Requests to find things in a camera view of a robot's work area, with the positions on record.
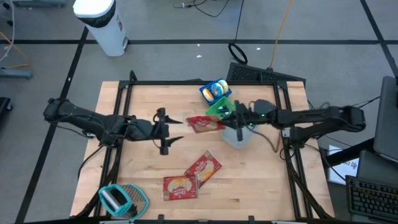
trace green plastic container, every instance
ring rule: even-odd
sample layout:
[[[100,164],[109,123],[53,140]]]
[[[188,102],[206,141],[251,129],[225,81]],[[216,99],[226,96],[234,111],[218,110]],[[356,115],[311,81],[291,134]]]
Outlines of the green plastic container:
[[[217,115],[217,117],[221,118],[221,114],[217,113],[217,109],[220,106],[224,106],[224,105],[226,105],[226,107],[230,111],[234,111],[235,110],[235,105],[233,103],[231,103],[229,101],[229,99],[227,99],[227,97],[224,96],[220,100],[218,100],[217,103],[215,103],[213,106],[211,106],[211,108],[206,110],[205,115]]]

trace keyboard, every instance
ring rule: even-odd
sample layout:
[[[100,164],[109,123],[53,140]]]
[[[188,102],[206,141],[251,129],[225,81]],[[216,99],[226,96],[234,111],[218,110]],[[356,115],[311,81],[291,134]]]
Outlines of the keyboard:
[[[398,185],[346,176],[348,210],[370,218],[398,220]]]

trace yellow cable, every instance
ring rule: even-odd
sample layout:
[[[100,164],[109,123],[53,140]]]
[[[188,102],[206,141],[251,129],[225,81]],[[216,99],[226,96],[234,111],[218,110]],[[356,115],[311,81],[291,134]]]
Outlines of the yellow cable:
[[[275,53],[276,53],[276,46],[278,45],[279,36],[282,33],[282,29],[284,28],[284,25],[285,25],[285,22],[286,22],[286,18],[287,18],[287,15],[289,14],[290,9],[292,8],[292,4],[293,4],[293,0],[290,0],[289,7],[287,8],[287,10],[285,12],[285,16],[284,16],[284,19],[282,20],[282,24],[280,25],[279,33],[278,33],[278,36],[276,37],[276,40],[275,40],[275,45],[274,45],[274,51],[272,53],[271,64],[269,65],[270,68],[272,68],[272,64],[274,63],[274,57],[275,57]]]
[[[29,57],[26,56],[26,54],[25,54],[23,51],[21,51],[15,44],[12,44],[11,40],[9,40],[2,32],[0,32],[0,35],[2,35],[2,37],[3,37],[7,42],[9,42],[10,47],[15,47],[15,49],[17,49],[18,52],[21,53],[21,54],[24,56],[24,58],[28,61],[28,63],[26,63],[26,64],[22,64],[22,65],[13,65],[13,66],[7,67],[7,69],[10,69],[10,68],[21,68],[21,67],[30,66],[30,59],[29,59]]]

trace blue container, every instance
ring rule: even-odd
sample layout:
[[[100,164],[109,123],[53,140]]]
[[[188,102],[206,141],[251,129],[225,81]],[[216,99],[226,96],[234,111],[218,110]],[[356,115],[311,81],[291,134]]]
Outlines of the blue container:
[[[200,88],[199,88],[200,94],[203,96],[203,90],[204,90],[205,88],[208,89],[208,90],[210,90],[210,92],[211,92],[211,86],[212,86],[212,84],[218,83],[218,81],[220,81],[220,80],[222,80],[222,78],[219,78],[219,79],[217,79],[217,80],[215,80],[215,81],[213,81],[213,82],[211,82],[211,83],[209,83],[209,84],[207,84],[207,85],[205,85],[205,86],[200,87]],[[223,96],[221,96],[221,97],[215,97],[215,96],[213,96],[213,97],[214,97],[214,100],[213,100],[212,102],[209,102],[209,101],[205,98],[205,96],[203,96],[203,98],[206,100],[207,104],[211,106],[211,105],[217,103],[217,101],[219,101],[222,97],[227,97],[227,98],[228,98],[228,96],[229,96],[231,93],[232,93],[231,88],[228,88],[228,92],[227,92],[226,94],[224,94]]]

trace desk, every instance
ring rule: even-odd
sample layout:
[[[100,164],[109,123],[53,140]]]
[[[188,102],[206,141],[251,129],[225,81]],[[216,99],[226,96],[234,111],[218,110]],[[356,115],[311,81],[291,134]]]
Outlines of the desk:
[[[118,85],[118,82],[103,82],[97,113],[113,113]],[[307,110],[303,83],[288,82],[287,86],[292,109]],[[152,120],[156,109],[164,107],[167,115],[179,121],[203,115],[208,105],[199,94],[199,87],[134,85],[128,114]],[[248,104],[261,98],[275,103],[272,86],[233,85],[231,89],[231,101]],[[268,136],[276,146],[280,131],[269,125],[260,126],[258,131]],[[124,142],[118,184],[134,183],[144,190],[150,205],[142,219],[156,220],[159,214],[164,214],[167,220],[247,220],[249,215],[254,215],[256,220],[295,219],[285,162],[279,158],[279,153],[272,151],[265,139],[255,135],[239,152],[227,145],[219,133],[195,134],[186,124],[170,125],[170,137],[176,136],[184,138],[173,144],[168,156],[161,156],[152,141]],[[314,139],[307,144],[318,147]],[[97,145],[97,140],[89,140],[85,157]],[[163,201],[163,177],[182,175],[206,150],[211,150],[223,167],[200,189],[199,198]],[[80,212],[98,188],[104,155],[102,151],[82,169],[71,215]],[[302,161],[309,191],[325,211],[334,216],[320,153],[306,147],[302,149]],[[297,191],[304,217],[302,195],[298,188]]]

